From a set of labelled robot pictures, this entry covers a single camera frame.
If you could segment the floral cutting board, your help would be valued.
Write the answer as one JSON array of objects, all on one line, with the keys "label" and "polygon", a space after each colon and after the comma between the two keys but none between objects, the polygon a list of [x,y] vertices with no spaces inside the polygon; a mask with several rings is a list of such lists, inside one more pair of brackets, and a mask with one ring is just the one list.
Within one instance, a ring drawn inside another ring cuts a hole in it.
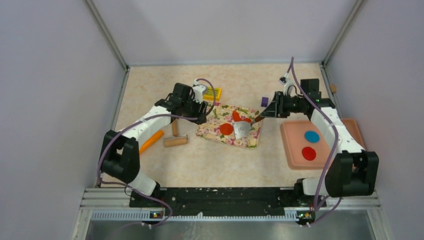
[{"label": "floral cutting board", "polygon": [[259,115],[260,111],[230,104],[215,103],[212,112],[207,116],[206,123],[199,125],[196,131],[196,136],[212,142],[227,144],[234,147],[245,149],[256,149],[259,144],[259,139],[262,130],[262,123],[257,122],[252,126],[248,136],[241,139],[235,139],[234,132],[231,135],[222,135],[220,126],[225,123],[235,123],[232,117],[233,111],[236,110],[240,116],[254,120]]}]

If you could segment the wooden dough roller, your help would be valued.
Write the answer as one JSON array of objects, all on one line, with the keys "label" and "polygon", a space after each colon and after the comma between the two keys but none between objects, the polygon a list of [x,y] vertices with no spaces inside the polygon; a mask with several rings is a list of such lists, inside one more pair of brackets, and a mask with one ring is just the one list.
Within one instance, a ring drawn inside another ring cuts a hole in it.
[{"label": "wooden dough roller", "polygon": [[163,146],[165,148],[182,146],[189,143],[189,138],[187,135],[180,135],[177,119],[171,123],[171,131],[172,136],[163,140]]}]

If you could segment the red dough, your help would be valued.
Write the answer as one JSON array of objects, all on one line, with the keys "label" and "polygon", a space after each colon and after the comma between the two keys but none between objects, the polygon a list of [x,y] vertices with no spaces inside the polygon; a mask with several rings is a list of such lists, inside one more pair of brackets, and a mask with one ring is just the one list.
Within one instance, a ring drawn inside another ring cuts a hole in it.
[{"label": "red dough", "polygon": [[234,122],[248,122],[248,123],[252,122],[250,118],[240,116],[240,114],[236,110],[232,112],[232,119]]}]

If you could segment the metal dough scraper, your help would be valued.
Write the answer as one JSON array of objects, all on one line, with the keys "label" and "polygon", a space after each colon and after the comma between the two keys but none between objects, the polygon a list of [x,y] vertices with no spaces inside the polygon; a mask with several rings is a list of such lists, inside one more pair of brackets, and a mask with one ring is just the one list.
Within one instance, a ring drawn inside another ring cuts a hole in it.
[{"label": "metal dough scraper", "polygon": [[262,121],[265,117],[258,115],[252,122],[238,121],[232,124],[233,133],[236,140],[248,136],[254,124]]}]

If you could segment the cut red dough disc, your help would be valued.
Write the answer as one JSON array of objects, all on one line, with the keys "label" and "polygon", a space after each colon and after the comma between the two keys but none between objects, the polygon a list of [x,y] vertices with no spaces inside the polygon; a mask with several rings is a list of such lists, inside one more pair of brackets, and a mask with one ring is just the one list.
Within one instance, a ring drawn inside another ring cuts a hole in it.
[{"label": "cut red dough disc", "polygon": [[220,133],[224,136],[229,136],[233,133],[234,127],[230,123],[224,123],[219,127]]}]

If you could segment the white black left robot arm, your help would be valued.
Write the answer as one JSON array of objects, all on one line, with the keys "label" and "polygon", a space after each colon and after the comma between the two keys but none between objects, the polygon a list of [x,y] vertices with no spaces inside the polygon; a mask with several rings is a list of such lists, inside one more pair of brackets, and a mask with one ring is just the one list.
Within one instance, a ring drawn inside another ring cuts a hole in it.
[{"label": "white black left robot arm", "polygon": [[198,80],[192,86],[176,83],[167,97],[158,100],[133,124],[120,131],[109,130],[104,135],[97,172],[118,179],[140,194],[151,196],[159,184],[142,171],[140,148],[176,119],[197,125],[205,123],[211,112],[204,101],[207,91],[208,87]]}]

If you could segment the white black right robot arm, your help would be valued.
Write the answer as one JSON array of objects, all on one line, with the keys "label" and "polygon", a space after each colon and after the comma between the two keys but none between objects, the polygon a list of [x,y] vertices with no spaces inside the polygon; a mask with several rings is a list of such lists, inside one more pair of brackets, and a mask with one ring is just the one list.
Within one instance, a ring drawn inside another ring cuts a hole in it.
[{"label": "white black right robot arm", "polygon": [[259,118],[288,118],[292,113],[302,113],[330,147],[330,159],[325,162],[321,176],[300,180],[303,193],[332,198],[371,195],[376,184],[378,155],[353,138],[333,101],[322,97],[318,79],[302,79],[298,89],[301,96],[291,96],[287,90],[275,92]]}]

